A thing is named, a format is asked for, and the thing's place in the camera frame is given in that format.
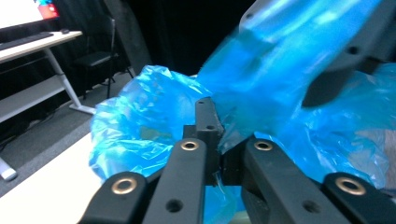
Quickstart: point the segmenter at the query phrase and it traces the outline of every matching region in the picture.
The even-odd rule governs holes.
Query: white desk
[[[63,35],[61,32],[53,33],[54,35],[48,38],[40,39],[11,49],[0,50],[0,63],[5,63],[27,54],[43,50],[55,71],[55,76],[1,100],[0,122],[17,115],[22,111],[37,105],[38,103],[43,102],[44,100],[61,91],[66,91],[72,100],[73,104],[70,105],[71,108],[85,113],[94,113],[94,108],[81,104],[78,97],[76,96],[76,93],[71,87],[69,80],[67,80],[64,71],[62,71],[61,66],[58,64],[52,52],[50,51],[51,47],[73,40],[77,36],[82,35],[82,32],[75,31],[66,35]],[[10,180],[14,178],[16,174],[17,173],[0,158],[0,176],[2,176],[5,180]]]
[[[0,223],[77,223],[100,178],[88,166],[91,135],[0,198]]]

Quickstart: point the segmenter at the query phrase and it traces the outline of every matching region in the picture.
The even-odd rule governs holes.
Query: brass ring
[[[352,189],[349,186],[345,185],[345,183],[349,183],[351,185],[353,185],[355,188]],[[343,190],[346,193],[350,193],[353,195],[363,195],[366,193],[366,189],[364,188],[364,186],[359,183],[358,181],[351,179],[351,178],[347,178],[347,177],[338,177],[335,180],[335,185],[337,185],[337,187],[341,190]]]
[[[193,151],[193,150],[197,149],[198,146],[199,146],[198,143],[192,142],[192,141],[184,142],[181,144],[181,148],[183,148],[184,150],[188,150],[188,151]]]
[[[129,186],[127,188],[120,187],[120,184],[124,183],[124,182],[129,183]],[[137,186],[137,182],[135,179],[133,179],[132,177],[124,177],[124,178],[117,180],[111,187],[111,190],[115,194],[127,194],[129,192],[132,192],[136,188],[136,186]]]
[[[257,141],[254,143],[254,147],[261,151],[269,151],[273,148],[273,146],[264,141]]]

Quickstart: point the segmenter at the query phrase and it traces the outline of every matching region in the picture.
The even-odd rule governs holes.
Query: monitor
[[[0,31],[58,17],[52,0],[0,0]]]

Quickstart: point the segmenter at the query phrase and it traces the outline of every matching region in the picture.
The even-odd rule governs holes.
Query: desk foot
[[[17,172],[0,158],[0,176],[6,181],[11,181],[17,177]]]
[[[85,105],[76,106],[75,104],[71,104],[69,107],[72,109],[87,113],[87,114],[92,114],[92,115],[95,114],[95,111],[96,111],[95,108],[85,106]]]

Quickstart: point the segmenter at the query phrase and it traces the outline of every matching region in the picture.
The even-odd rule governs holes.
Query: translucent blue plastic
[[[379,0],[272,1],[228,37],[194,79],[146,66],[97,106],[91,168],[103,179],[165,166],[195,101],[211,96],[224,153],[256,134],[276,141],[317,181],[336,171],[385,185],[384,130],[396,129],[396,65],[356,73],[332,102],[302,109],[307,87],[359,31]],[[206,187],[205,223],[227,223],[240,188]]]

